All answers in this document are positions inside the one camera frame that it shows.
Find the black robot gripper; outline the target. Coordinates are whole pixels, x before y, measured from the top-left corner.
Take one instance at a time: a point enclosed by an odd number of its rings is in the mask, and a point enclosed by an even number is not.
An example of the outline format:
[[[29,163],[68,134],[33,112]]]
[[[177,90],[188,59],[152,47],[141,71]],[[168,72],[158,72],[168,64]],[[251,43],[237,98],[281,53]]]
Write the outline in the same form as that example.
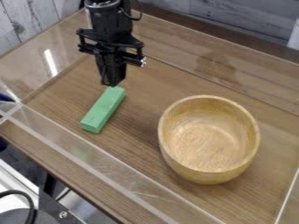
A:
[[[101,84],[114,87],[126,77],[126,64],[145,66],[144,43],[133,37],[133,22],[142,17],[130,13],[129,1],[85,1],[89,28],[78,28],[78,50],[96,55]],[[112,63],[109,82],[108,56],[116,56]]]

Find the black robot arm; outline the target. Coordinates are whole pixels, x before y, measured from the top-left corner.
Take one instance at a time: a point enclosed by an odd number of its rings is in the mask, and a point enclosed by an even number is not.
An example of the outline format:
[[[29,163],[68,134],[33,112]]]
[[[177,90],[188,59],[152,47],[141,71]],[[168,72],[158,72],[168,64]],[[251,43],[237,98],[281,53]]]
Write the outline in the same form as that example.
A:
[[[78,51],[94,56],[101,84],[114,87],[126,77],[126,65],[145,65],[145,44],[133,37],[130,0],[85,0],[90,27],[78,28]]]

